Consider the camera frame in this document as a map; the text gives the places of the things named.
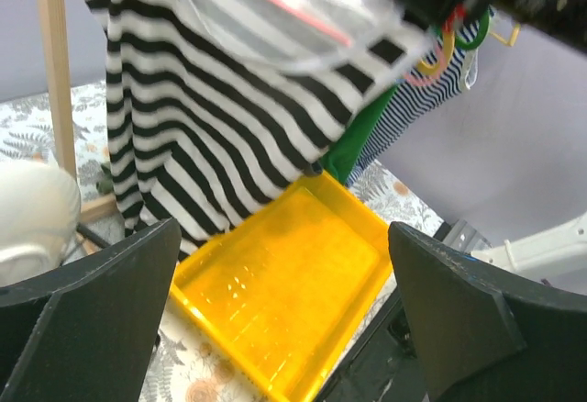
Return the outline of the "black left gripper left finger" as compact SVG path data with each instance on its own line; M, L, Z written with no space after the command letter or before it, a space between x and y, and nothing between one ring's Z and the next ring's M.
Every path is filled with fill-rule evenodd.
M180 242L168 218L3 287L2 400L138 400Z

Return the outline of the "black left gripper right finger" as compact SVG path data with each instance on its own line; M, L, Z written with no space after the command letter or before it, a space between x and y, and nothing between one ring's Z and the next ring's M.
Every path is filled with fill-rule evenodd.
M430 400L585 400L585 296L475 260L402 222L388 235Z

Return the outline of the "black white striped tank top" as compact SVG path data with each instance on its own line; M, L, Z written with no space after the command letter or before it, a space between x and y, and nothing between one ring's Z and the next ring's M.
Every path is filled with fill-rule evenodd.
M339 66L262 59L292 40L241 0L84 0L106 37L108 149L131 235L178 221L180 254L263 209L402 72L389 38Z

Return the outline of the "pink wire hanger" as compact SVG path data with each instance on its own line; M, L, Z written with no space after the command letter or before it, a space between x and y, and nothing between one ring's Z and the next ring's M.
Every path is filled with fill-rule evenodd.
M292 73L339 66L389 38L399 50L399 80L421 60L437 60L435 43L441 33L423 35L404 21L404 9L394 0L241 0L267 13L270 23L292 36L287 46L261 57Z

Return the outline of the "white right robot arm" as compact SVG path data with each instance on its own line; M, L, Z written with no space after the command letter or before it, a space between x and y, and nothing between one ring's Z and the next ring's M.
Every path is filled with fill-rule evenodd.
M382 156L446 221L490 242L482 260L543 280L586 266L586 0L399 0L454 28L488 7L524 27L482 49L473 89Z

